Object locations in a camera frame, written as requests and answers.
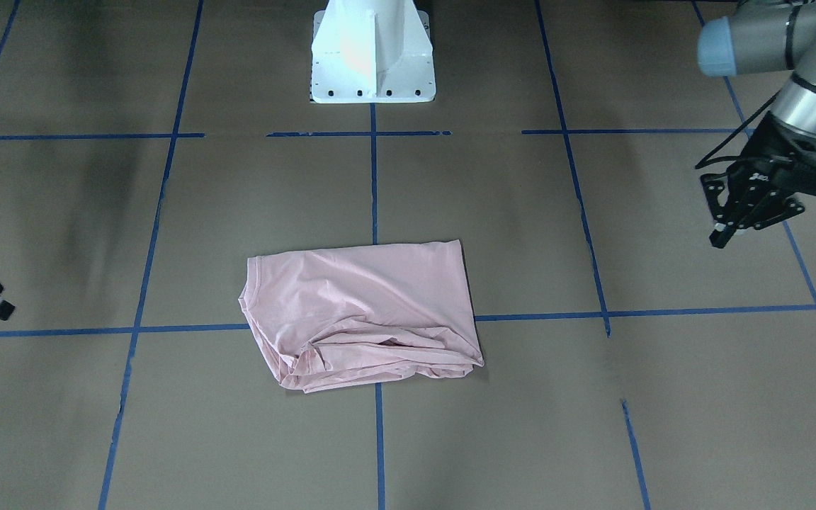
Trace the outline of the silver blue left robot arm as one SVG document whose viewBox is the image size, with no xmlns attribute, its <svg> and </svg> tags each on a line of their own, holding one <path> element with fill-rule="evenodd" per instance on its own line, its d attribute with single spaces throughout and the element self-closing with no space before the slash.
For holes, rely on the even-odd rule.
<svg viewBox="0 0 816 510">
<path fill-rule="evenodd" d="M 755 124 L 741 152 L 712 149 L 697 169 L 713 219 L 711 245 L 725 248 L 745 230 L 763 230 L 804 212 L 816 197 L 816 1 L 741 1 L 730 17 L 703 26 L 697 62 L 707 77 L 789 72 L 789 78 L 739 127 Z"/>
</svg>

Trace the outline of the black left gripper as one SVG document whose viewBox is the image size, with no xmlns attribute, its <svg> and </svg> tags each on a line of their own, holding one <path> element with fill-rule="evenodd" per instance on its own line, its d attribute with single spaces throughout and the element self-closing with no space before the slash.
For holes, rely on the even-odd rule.
<svg viewBox="0 0 816 510">
<path fill-rule="evenodd" d="M 767 113 L 739 154 L 719 155 L 746 126 L 742 123 L 700 160 L 702 169 L 727 165 L 722 172 L 706 172 L 700 177 L 707 210 L 713 218 L 709 240 L 716 249 L 725 248 L 745 230 L 764 230 L 805 212 L 804 204 L 795 195 L 807 194 L 780 187 L 775 178 L 789 165 L 793 143 L 816 141 L 816 135 L 807 135 Z"/>
</svg>

